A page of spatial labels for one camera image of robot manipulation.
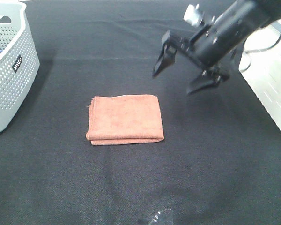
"basket label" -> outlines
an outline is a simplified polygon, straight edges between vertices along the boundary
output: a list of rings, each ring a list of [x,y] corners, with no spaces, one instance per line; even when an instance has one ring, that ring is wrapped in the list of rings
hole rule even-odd
[[[19,55],[18,58],[16,59],[15,63],[13,64],[14,73],[16,73],[18,71],[22,62],[23,62],[22,56]]]

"microfiber towel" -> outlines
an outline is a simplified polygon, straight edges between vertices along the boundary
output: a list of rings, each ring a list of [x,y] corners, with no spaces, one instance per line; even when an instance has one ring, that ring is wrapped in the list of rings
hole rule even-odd
[[[162,141],[158,98],[153,95],[95,96],[89,107],[86,138],[92,145]]]

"black fabric surface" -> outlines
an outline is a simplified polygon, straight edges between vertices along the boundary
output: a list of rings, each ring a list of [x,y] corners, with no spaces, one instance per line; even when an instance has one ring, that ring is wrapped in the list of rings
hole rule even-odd
[[[197,2],[233,0],[27,2],[41,66],[0,134],[0,225],[135,225],[161,206],[174,225],[281,225],[281,132],[241,74],[186,96],[200,70],[178,55],[151,78]],[[91,146],[91,98],[124,94],[158,96],[164,141]]]

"perforated basket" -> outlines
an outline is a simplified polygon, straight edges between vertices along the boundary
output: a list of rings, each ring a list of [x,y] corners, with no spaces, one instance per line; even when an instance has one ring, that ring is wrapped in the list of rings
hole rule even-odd
[[[25,14],[26,5],[0,2],[0,132],[4,130],[25,99],[39,67]]]

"white object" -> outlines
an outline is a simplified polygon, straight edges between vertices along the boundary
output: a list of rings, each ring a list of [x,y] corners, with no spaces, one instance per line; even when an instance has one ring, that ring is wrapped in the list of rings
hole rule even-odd
[[[203,15],[201,14],[201,12],[198,11],[198,8],[199,5],[195,7],[189,4],[183,17],[184,21],[188,22],[194,27],[199,27],[203,19]]]
[[[24,3],[0,1],[0,132],[25,99],[39,67],[39,60],[25,14]]]
[[[245,49],[262,49],[271,46],[279,33],[268,26],[252,34],[245,44]],[[281,130],[281,42],[271,50],[250,54],[251,66],[243,72],[256,96]],[[240,70],[246,68],[250,58],[245,54],[240,63]]]

